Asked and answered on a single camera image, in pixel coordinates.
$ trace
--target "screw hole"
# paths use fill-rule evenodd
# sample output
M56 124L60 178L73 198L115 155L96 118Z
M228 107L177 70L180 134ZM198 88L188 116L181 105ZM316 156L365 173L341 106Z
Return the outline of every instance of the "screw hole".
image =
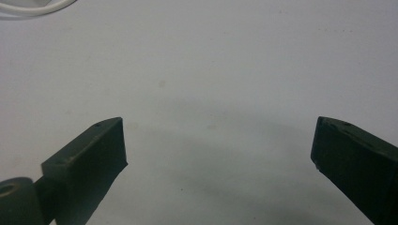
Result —
M16 185L8 184L0 187L0 197L7 196L8 194L12 193L16 189Z

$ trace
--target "white background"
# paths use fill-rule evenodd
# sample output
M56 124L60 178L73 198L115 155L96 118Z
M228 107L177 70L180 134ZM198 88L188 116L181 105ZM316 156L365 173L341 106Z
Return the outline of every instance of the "white background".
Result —
M397 145L397 71L395 0L1 14L0 180L122 116L130 165L88 224L372 224L310 153L319 115Z

